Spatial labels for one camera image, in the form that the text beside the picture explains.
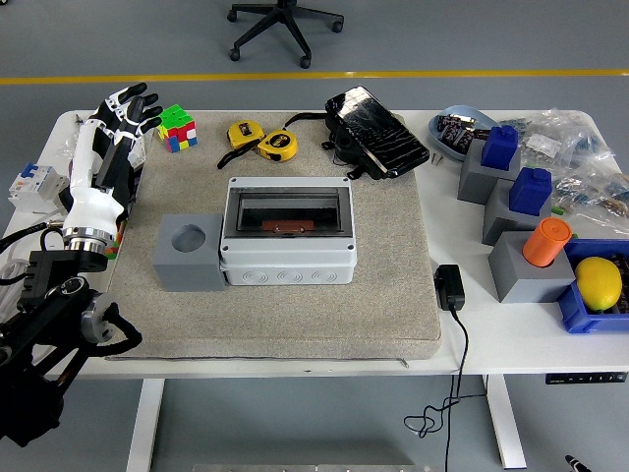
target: tape measure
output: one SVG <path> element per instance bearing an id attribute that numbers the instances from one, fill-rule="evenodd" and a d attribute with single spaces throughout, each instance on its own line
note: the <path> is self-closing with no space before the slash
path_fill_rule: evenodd
<path id="1" fill-rule="evenodd" d="M 290 131 L 274 131 L 257 145 L 257 153 L 269 160 L 284 162 L 297 153 L 297 137 Z"/>
<path id="2" fill-rule="evenodd" d="M 238 121 L 227 130 L 227 139 L 232 149 L 216 164 L 222 169 L 227 163 L 250 150 L 275 162 L 284 162 L 297 154 L 297 137 L 286 130 L 277 130 L 266 136 L 255 121 Z"/>
<path id="3" fill-rule="evenodd" d="M 237 121 L 227 130 L 227 139 L 232 149 L 240 149 L 251 141 L 262 140 L 264 131 L 255 121 Z"/>

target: gray floor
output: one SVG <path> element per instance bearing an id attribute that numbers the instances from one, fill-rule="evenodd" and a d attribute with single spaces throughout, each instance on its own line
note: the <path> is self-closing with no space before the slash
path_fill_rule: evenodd
<path id="1" fill-rule="evenodd" d="M 300 25 L 314 52 L 311 72 L 629 68 L 624 0 L 544 2 L 314 0 L 346 16 L 336 35 Z M 301 72 L 289 33 L 274 27 L 227 57 L 255 21 L 225 20 L 229 1 L 10 0 L 0 9 L 0 79 L 129 74 Z M 163 104 L 187 109 L 321 109 L 360 83 L 392 109 L 579 109 L 589 113 L 621 167 L 629 169 L 627 77 L 335 79 L 149 83 Z M 117 84 L 0 86 L 0 188 L 37 160 L 56 118 L 92 109 Z M 0 226 L 13 207 L 0 199 Z M 529 470 L 567 470 L 563 456 L 594 472 L 626 468 L 625 384 L 546 386 L 542 376 L 507 379 Z M 466 391 L 481 381 L 468 378 Z M 62 426 L 27 449 L 0 442 L 3 471 L 122 470 L 138 382 L 79 382 Z M 155 471 L 195 463 L 393 463 L 442 469 L 445 434 L 419 440 L 402 418 L 438 403 L 445 378 L 172 381 L 166 385 Z M 453 413 L 451 470 L 501 470 L 486 402 Z"/>

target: office chair base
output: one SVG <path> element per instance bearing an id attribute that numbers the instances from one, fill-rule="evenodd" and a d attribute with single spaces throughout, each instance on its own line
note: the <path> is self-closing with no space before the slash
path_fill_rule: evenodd
<path id="1" fill-rule="evenodd" d="M 308 44 L 306 43 L 306 40 L 302 35 L 302 32 L 297 26 L 297 23 L 295 23 L 293 15 L 309 17 L 325 16 L 328 18 L 332 18 L 332 31 L 338 33 L 343 30 L 344 18 L 342 15 L 323 12 L 321 10 L 312 10 L 310 8 L 298 7 L 296 0 L 279 0 L 277 2 L 277 5 L 234 4 L 227 14 L 227 21 L 229 21 L 230 23 L 235 23 L 238 20 L 238 12 L 263 15 L 263 18 L 234 42 L 233 49 L 229 51 L 229 58 L 232 61 L 240 60 L 240 48 L 243 44 L 251 41 L 256 36 L 268 30 L 276 23 L 281 23 L 282 25 L 286 26 L 289 32 L 291 32 L 299 46 L 304 51 L 304 56 L 302 56 L 299 61 L 300 67 L 302 69 L 308 69 L 311 66 L 313 55 Z"/>

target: power adapter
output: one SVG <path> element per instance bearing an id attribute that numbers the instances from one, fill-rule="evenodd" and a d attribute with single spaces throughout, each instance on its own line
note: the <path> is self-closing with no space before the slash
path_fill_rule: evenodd
<path id="1" fill-rule="evenodd" d="M 440 265 L 434 273 L 434 286 L 441 310 L 461 310 L 465 304 L 465 291 L 461 271 L 456 264 Z"/>

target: gray plastic box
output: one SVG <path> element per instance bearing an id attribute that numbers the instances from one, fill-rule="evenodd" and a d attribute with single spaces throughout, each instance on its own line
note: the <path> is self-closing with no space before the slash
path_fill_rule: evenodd
<path id="1" fill-rule="evenodd" d="M 522 256 L 533 231 L 507 231 L 489 254 L 489 267 L 501 303 L 551 303 L 574 280 L 565 251 L 548 267 L 536 267 Z"/>
<path id="2" fill-rule="evenodd" d="M 493 246 L 504 231 L 533 231 L 540 221 L 549 217 L 552 203 L 547 199 L 540 215 L 520 213 L 509 209 L 509 190 L 513 182 L 499 179 L 485 206 L 483 244 Z"/>
<path id="3" fill-rule="evenodd" d="M 481 165 L 485 141 L 473 140 L 463 161 L 459 177 L 457 199 L 463 202 L 485 205 L 498 179 L 514 181 L 520 173 L 520 149 L 509 163 L 509 170 L 493 169 Z"/>
<path id="4" fill-rule="evenodd" d="M 153 267 L 167 292 L 225 290 L 218 244 L 222 214 L 164 214 Z"/>

